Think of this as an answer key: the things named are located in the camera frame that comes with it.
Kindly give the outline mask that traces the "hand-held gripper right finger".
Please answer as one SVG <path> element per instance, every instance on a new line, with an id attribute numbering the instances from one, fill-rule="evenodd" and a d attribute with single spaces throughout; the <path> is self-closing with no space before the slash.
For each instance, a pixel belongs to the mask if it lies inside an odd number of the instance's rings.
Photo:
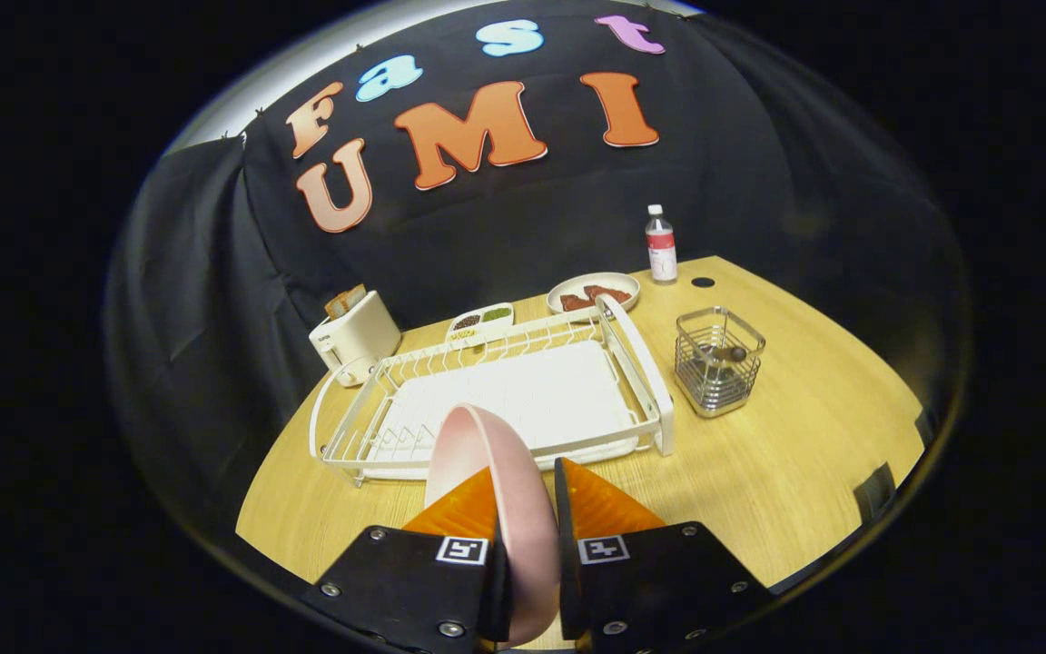
<path id="1" fill-rule="evenodd" d="M 559 617 L 577 653 L 696 653 L 774 596 L 711 529 L 661 519 L 586 465 L 555 463 Z"/>

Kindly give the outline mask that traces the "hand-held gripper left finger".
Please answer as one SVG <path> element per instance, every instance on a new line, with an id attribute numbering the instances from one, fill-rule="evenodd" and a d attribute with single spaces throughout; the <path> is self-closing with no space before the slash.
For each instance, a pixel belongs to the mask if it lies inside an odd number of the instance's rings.
<path id="1" fill-rule="evenodd" d="M 511 580 L 490 468 L 401 529 L 362 529 L 312 585 L 309 606 L 408 653 L 491 653 L 505 646 Z"/>

